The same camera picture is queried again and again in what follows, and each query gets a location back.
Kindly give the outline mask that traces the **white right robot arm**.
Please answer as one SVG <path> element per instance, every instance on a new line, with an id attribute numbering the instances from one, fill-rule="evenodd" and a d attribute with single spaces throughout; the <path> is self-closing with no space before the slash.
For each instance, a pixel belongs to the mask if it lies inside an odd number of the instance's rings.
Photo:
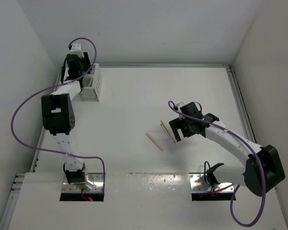
<path id="1" fill-rule="evenodd" d="M 177 142 L 183 137 L 201 135 L 231 153 L 242 167 L 227 167 L 217 163 L 204 173 L 205 182 L 212 188 L 220 183 L 233 183 L 247 187 L 256 196 L 266 194 L 285 179 L 285 172 L 272 145 L 265 147 L 231 131 L 212 113 L 203 114 L 200 104 L 179 105 L 168 102 L 170 109 L 179 114 L 169 125 Z"/>

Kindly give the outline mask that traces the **pink makeup pen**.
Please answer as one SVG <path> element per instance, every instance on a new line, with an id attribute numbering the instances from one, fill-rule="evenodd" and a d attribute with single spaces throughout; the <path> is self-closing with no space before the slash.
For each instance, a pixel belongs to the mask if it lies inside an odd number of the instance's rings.
<path id="1" fill-rule="evenodd" d="M 150 133 L 146 132 L 146 136 L 158 147 L 160 151 L 164 150 L 162 145 Z"/>

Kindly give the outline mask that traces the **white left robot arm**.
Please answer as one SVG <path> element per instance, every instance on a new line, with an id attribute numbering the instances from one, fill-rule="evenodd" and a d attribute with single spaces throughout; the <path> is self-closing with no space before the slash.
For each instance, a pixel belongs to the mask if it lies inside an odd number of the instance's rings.
<path id="1" fill-rule="evenodd" d="M 77 80 L 91 66 L 87 52 L 71 51 L 65 58 L 59 86 L 53 93 L 41 97 L 43 125 L 55 138 L 63 152 L 63 171 L 69 184 L 84 185 L 85 163 L 76 158 L 72 130 L 75 115 L 72 99 L 82 88 L 82 80 Z"/>

